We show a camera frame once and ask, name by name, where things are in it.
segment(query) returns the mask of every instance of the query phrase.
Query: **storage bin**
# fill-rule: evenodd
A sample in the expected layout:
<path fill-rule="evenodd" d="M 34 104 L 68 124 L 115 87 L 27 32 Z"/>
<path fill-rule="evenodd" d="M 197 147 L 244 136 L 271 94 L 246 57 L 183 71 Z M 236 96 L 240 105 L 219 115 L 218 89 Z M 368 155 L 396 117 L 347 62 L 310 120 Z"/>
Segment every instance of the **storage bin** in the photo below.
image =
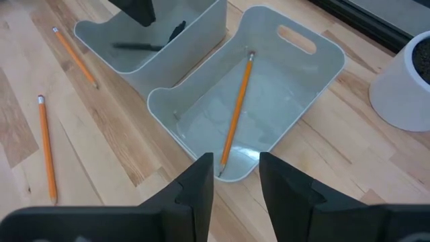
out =
<path fill-rule="evenodd" d="M 316 46 L 308 54 L 282 38 L 286 26 Z M 246 10 L 238 32 L 177 87 L 157 88 L 148 109 L 196 159 L 214 153 L 215 174 L 230 126 L 250 50 L 255 61 L 230 157 L 220 179 L 235 182 L 257 166 L 339 74 L 345 55 L 339 46 L 265 6 Z"/>
<path fill-rule="evenodd" d="M 153 0 L 156 22 L 144 27 L 123 11 L 106 23 L 78 22 L 75 35 L 142 97 L 156 87 L 172 87 L 226 33 L 226 0 Z M 175 27 L 186 28 L 167 44 Z M 114 42 L 166 45 L 159 52 L 121 50 Z"/>

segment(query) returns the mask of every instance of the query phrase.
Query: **white planter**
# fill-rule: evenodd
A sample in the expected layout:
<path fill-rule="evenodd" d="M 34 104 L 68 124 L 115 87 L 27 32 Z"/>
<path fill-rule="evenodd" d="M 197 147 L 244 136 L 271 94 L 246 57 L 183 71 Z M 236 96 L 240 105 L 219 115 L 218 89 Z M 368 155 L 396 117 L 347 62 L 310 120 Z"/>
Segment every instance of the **white planter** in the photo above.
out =
<path fill-rule="evenodd" d="M 370 85 L 370 102 L 387 123 L 408 131 L 430 130 L 430 85 L 415 70 L 412 52 L 430 31 L 413 38 Z"/>

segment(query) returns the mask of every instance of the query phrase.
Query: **wooden floor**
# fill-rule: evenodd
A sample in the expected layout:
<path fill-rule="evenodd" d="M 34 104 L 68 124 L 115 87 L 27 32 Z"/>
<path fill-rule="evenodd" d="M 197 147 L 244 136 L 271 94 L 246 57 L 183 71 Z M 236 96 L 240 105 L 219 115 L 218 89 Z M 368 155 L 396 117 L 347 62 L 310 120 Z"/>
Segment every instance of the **wooden floor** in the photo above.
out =
<path fill-rule="evenodd" d="M 368 204 L 430 203 L 430 132 L 387 125 L 368 99 L 393 54 L 305 0 L 231 0 L 226 39 L 242 12 L 262 2 L 347 53 L 337 81 L 273 153 Z M 0 0 L 0 218 L 50 204 L 38 94 L 47 99 L 60 205 L 140 204 L 190 166 L 139 95 L 73 36 L 76 21 L 104 22 L 116 12 L 107 0 Z M 52 26 L 74 43 L 99 90 Z M 210 241 L 275 241 L 258 171 L 235 184 L 216 182 Z"/>

